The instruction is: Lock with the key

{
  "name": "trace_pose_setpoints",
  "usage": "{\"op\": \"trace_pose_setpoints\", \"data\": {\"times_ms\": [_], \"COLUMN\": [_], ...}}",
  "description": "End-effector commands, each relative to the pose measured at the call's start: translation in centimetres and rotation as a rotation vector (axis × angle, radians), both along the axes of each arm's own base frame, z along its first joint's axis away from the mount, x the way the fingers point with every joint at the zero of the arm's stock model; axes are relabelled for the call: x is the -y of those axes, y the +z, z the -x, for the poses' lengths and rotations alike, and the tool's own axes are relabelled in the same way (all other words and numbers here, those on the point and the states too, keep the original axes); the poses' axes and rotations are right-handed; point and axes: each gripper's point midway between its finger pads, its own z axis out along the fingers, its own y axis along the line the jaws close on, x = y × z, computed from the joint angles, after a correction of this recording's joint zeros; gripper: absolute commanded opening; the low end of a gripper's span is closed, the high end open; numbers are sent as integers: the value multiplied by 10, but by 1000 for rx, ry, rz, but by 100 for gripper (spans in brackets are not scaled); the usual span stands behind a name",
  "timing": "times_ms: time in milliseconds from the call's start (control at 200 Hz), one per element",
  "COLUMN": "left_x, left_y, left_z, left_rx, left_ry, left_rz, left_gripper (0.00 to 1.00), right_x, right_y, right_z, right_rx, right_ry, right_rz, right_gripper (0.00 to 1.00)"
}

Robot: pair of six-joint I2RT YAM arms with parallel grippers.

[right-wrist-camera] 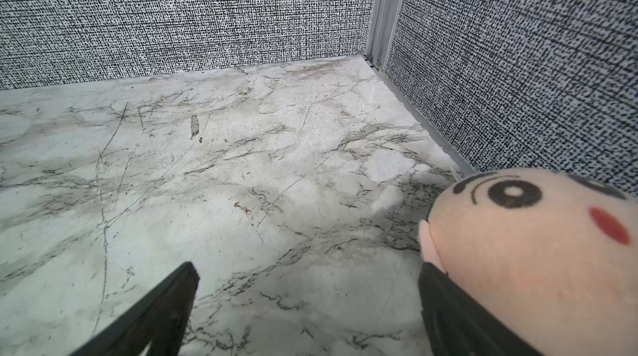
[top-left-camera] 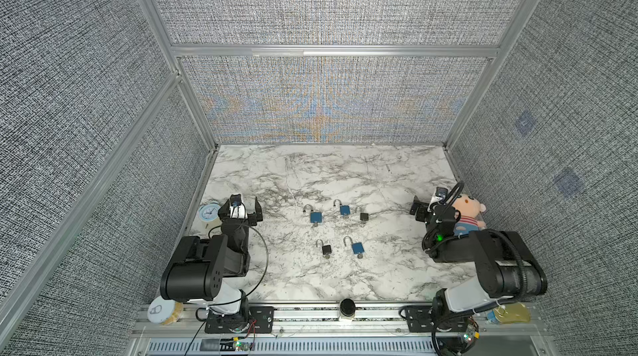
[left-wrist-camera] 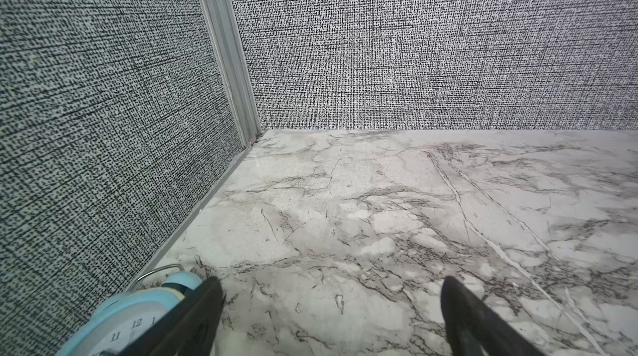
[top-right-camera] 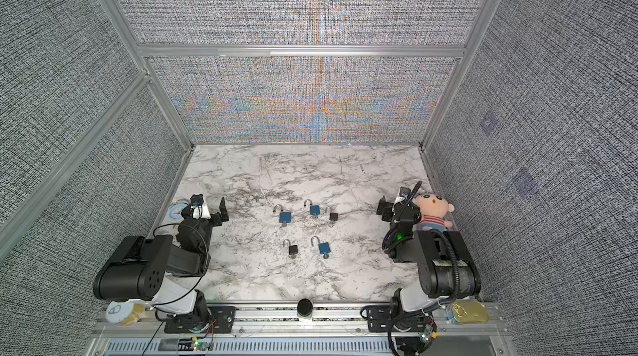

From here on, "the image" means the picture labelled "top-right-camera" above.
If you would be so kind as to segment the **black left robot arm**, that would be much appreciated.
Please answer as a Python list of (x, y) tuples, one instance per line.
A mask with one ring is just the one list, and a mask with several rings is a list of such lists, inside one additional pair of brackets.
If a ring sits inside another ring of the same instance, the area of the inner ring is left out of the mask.
[(213, 229), (229, 221), (225, 199), (211, 213), (202, 194), (195, 194), (180, 211), (182, 221), (168, 226), (177, 234), (125, 237), (94, 279), (97, 299), (146, 304), (177, 325), (192, 330), (211, 321), (205, 297), (197, 286), (185, 289), (171, 281), (204, 278), (211, 261)]

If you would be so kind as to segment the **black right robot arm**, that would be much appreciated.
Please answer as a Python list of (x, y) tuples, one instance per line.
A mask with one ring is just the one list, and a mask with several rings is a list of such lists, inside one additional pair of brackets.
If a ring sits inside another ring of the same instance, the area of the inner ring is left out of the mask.
[(395, 263), (414, 264), (417, 279), (401, 288), (395, 302), (401, 311), (449, 305), (480, 293), (481, 281), (459, 231), (447, 216), (455, 206), (433, 193), (412, 198), (400, 193), (395, 201), (382, 198), (376, 213), (389, 223), (381, 247)]

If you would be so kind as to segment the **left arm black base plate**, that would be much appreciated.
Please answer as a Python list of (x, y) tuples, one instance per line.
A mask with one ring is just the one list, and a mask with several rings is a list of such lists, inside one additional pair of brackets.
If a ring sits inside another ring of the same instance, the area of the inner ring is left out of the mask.
[(233, 306), (209, 307), (204, 314), (194, 311), (164, 318), (166, 334), (229, 334), (234, 326), (236, 308)]

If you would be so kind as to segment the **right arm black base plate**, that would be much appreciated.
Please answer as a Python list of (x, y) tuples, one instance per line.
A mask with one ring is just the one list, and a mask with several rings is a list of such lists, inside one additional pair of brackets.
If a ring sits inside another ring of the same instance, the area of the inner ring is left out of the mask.
[(389, 328), (393, 332), (437, 330), (433, 316), (423, 311), (405, 312), (399, 307), (364, 306), (360, 309), (360, 316), (372, 333), (386, 333)]

